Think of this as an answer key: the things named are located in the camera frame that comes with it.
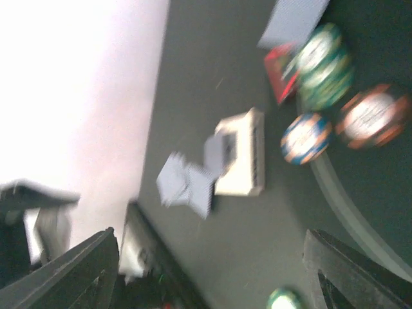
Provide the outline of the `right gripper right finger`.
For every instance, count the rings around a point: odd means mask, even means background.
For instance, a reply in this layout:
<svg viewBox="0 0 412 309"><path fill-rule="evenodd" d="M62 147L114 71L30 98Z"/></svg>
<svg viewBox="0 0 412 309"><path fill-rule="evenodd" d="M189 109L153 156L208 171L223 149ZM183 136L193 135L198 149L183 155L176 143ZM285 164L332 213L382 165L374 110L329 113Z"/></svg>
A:
<svg viewBox="0 0 412 309"><path fill-rule="evenodd" d="M303 263L315 308L411 308L411 283L323 230L306 231Z"/></svg>

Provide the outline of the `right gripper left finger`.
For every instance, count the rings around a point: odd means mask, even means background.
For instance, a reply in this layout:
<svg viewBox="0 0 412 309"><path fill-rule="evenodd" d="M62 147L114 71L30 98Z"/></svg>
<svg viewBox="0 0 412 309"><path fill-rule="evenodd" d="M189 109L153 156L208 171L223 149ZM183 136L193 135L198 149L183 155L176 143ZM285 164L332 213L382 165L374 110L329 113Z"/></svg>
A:
<svg viewBox="0 0 412 309"><path fill-rule="evenodd" d="M1 308L109 308L118 262L109 227L3 288Z"/></svg>

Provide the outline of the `green chip stack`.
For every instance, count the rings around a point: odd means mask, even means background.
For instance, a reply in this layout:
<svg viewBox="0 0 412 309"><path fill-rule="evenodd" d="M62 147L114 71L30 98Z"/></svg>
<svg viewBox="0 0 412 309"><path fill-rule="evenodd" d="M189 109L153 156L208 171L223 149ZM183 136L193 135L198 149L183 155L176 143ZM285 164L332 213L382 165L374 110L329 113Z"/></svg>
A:
<svg viewBox="0 0 412 309"><path fill-rule="evenodd" d="M267 301L266 309L303 309L299 295L290 288L274 290Z"/></svg>

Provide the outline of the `blue chips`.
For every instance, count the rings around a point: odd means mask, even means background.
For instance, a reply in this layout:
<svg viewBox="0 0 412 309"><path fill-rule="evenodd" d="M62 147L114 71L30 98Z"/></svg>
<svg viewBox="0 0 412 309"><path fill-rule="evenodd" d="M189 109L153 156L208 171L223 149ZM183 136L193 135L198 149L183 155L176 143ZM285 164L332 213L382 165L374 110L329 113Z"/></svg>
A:
<svg viewBox="0 0 412 309"><path fill-rule="evenodd" d="M299 115L285 130L281 139L283 158L295 165L315 160L330 145L331 122L318 113Z"/></svg>

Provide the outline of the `orange chips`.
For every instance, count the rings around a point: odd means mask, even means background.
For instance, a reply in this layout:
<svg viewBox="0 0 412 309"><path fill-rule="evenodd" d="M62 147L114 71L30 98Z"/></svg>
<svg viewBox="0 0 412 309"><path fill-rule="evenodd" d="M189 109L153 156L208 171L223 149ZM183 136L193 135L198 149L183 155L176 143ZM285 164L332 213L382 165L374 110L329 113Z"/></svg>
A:
<svg viewBox="0 0 412 309"><path fill-rule="evenodd" d="M339 111L335 133L351 149L381 147L399 134L411 114L411 96L394 84L356 94Z"/></svg>

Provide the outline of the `green chips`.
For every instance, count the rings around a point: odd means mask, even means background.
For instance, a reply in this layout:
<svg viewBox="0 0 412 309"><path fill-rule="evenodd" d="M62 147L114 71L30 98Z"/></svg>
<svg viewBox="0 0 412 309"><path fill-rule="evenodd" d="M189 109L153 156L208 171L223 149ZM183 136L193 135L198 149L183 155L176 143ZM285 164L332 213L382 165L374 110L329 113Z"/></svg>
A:
<svg viewBox="0 0 412 309"><path fill-rule="evenodd" d="M334 105L353 84L355 66L333 23L318 26L295 58L297 90L304 111Z"/></svg>

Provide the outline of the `card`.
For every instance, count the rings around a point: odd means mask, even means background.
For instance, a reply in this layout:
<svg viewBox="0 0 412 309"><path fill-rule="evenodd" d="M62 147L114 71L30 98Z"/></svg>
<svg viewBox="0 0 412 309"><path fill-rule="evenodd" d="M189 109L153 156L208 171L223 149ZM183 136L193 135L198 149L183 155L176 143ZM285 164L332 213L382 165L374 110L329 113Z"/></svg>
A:
<svg viewBox="0 0 412 309"><path fill-rule="evenodd" d="M329 0L278 0L257 46L271 49L283 44L300 48L308 40Z"/></svg>

